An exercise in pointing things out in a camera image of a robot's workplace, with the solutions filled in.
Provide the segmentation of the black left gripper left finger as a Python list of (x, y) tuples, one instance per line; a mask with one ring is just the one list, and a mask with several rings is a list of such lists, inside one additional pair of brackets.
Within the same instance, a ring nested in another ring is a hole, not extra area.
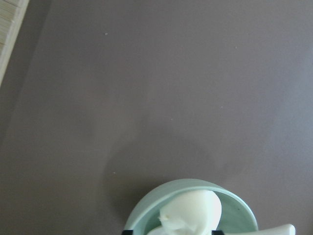
[(133, 235), (134, 231), (133, 230), (123, 230), (122, 235)]

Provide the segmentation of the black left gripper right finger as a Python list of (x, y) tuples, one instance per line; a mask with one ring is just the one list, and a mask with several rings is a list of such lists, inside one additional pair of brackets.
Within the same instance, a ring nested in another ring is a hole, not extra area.
[(223, 231), (220, 231), (220, 230), (212, 230), (211, 234), (212, 234), (212, 235), (223, 235)]

